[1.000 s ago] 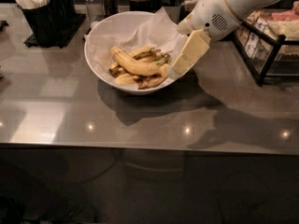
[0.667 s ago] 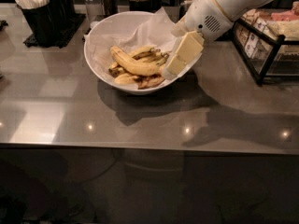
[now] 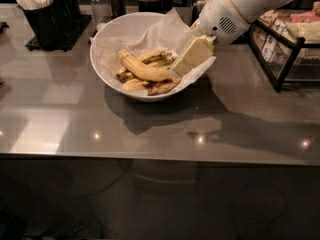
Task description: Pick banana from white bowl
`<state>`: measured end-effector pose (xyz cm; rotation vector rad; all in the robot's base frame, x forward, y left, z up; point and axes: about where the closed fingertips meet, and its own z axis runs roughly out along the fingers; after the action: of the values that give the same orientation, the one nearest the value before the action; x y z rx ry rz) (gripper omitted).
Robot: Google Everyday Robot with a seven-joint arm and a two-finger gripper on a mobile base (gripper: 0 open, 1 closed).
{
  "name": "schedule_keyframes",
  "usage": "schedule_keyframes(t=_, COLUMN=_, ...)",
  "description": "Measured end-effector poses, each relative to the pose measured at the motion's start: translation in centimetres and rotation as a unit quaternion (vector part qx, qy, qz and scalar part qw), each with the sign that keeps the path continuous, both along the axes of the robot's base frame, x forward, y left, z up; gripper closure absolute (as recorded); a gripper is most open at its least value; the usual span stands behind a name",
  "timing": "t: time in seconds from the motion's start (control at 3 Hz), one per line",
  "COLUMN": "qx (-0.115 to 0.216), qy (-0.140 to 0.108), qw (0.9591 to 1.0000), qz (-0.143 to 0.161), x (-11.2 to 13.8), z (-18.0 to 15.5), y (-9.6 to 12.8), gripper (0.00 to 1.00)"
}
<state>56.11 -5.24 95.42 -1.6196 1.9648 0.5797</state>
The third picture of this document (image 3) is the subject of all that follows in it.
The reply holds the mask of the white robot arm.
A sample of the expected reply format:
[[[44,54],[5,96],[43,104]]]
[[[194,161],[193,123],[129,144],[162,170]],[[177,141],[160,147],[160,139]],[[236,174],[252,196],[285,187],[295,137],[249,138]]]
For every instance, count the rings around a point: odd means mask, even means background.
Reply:
[[[198,19],[179,40],[178,57],[171,66],[174,76],[183,76],[189,69],[180,63],[183,53],[198,36],[213,36],[220,44],[230,44],[244,34],[263,13],[293,0],[209,0]]]

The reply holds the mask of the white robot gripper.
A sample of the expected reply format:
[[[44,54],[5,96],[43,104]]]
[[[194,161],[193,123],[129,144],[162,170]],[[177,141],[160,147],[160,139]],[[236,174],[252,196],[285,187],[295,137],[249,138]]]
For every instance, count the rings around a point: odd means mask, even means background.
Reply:
[[[183,77],[192,70],[208,68],[215,60],[215,46],[207,36],[215,35],[219,42],[230,44],[249,27],[232,0],[209,0],[199,15],[199,25],[190,27],[177,42],[175,52],[179,55],[169,73]]]

